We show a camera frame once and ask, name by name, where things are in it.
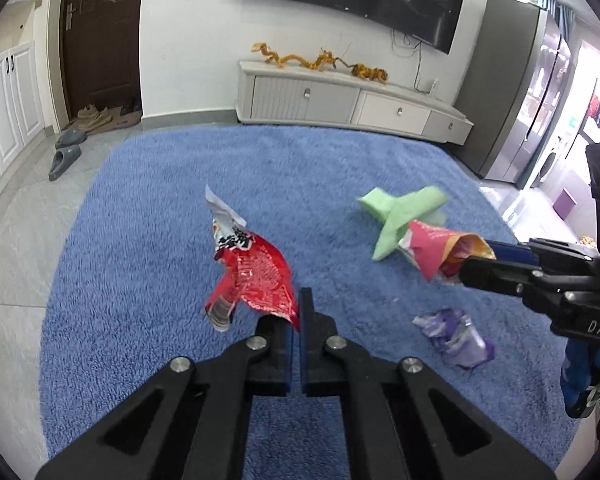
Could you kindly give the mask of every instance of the curtain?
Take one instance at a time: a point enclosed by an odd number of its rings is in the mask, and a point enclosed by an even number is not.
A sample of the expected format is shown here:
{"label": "curtain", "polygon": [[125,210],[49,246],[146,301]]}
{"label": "curtain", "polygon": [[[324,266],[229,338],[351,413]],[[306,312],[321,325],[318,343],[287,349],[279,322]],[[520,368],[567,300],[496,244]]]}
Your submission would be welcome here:
{"label": "curtain", "polygon": [[569,38],[571,37],[571,31],[576,19],[573,9],[556,0],[538,0],[538,6],[547,10],[554,17],[555,23],[560,27],[560,33],[564,41],[569,44]]}

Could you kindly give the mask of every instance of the cabinet drawer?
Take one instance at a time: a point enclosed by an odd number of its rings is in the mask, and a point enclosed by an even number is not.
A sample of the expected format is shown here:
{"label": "cabinet drawer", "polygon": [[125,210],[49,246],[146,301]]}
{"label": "cabinet drawer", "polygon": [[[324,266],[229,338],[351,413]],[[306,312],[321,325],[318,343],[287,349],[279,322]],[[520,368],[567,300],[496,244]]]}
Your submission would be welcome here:
{"label": "cabinet drawer", "polygon": [[469,121],[432,111],[422,135],[437,142],[452,142],[462,145],[472,126]]}
{"label": "cabinet drawer", "polygon": [[431,110],[399,99],[365,93],[358,124],[420,135]]}

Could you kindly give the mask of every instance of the red snack wrapper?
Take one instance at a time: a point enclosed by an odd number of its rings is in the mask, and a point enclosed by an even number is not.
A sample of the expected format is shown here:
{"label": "red snack wrapper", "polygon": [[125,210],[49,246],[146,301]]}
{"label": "red snack wrapper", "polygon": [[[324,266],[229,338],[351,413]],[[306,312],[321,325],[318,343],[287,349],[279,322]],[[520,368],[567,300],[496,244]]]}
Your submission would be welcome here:
{"label": "red snack wrapper", "polygon": [[474,233],[452,231],[418,220],[409,222],[409,231],[398,246],[430,282],[440,272],[452,278],[469,256],[495,260],[496,256],[484,239]]}
{"label": "red snack wrapper", "polygon": [[243,300],[253,310],[280,316],[299,331],[298,304],[291,269],[280,251],[206,187],[205,197],[214,215],[215,260],[226,265],[224,277],[205,303],[209,321],[220,332],[229,329],[235,307]]}

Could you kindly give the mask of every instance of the door handle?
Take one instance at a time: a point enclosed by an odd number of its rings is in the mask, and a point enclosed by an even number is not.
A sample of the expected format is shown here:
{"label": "door handle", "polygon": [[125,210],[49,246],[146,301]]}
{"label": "door handle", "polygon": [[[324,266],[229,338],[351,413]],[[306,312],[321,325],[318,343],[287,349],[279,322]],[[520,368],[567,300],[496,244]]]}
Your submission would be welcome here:
{"label": "door handle", "polygon": [[77,9],[74,9],[74,3],[71,2],[66,6],[66,27],[64,30],[71,30],[71,26],[73,23],[73,14]]}

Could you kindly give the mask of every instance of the brown door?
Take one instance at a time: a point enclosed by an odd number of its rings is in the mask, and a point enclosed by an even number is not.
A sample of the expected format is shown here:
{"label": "brown door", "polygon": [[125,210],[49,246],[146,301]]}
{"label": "brown door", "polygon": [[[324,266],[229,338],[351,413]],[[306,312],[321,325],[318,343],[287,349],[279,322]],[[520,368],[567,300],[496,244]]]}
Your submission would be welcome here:
{"label": "brown door", "polygon": [[140,97],[140,0],[64,0],[62,70],[69,115]]}

